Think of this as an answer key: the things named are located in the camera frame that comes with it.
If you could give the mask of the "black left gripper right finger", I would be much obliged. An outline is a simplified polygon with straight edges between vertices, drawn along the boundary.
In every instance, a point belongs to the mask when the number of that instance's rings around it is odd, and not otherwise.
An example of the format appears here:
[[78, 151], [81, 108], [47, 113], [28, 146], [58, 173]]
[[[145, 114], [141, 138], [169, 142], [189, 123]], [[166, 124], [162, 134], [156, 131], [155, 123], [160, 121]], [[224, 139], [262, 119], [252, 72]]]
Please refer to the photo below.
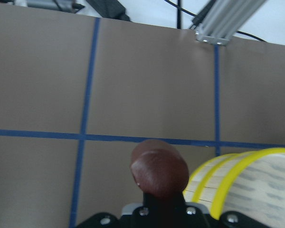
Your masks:
[[201, 204], [187, 204], [181, 192], [160, 198], [161, 228], [267, 228], [240, 212], [227, 211], [213, 218]]

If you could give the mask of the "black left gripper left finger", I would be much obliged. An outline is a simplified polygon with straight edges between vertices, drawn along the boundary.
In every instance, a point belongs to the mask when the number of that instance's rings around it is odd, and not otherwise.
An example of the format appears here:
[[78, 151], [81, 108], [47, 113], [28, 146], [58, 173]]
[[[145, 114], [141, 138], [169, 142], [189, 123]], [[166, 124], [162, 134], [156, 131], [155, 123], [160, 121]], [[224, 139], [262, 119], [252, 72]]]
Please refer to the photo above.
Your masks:
[[80, 224], [77, 228], [158, 228], [159, 202], [151, 194], [143, 194], [142, 203], [131, 203], [123, 207], [120, 218], [108, 212], [99, 212]]

